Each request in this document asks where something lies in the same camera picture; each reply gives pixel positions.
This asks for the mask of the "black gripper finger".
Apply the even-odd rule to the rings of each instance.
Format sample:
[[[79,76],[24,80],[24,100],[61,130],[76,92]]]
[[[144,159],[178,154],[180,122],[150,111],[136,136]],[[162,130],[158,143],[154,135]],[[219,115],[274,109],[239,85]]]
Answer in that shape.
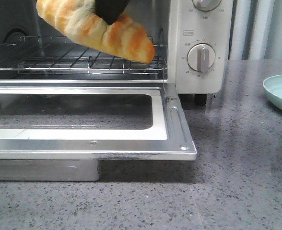
[[[129,0],[96,0],[95,14],[108,25],[113,24],[126,9]]]

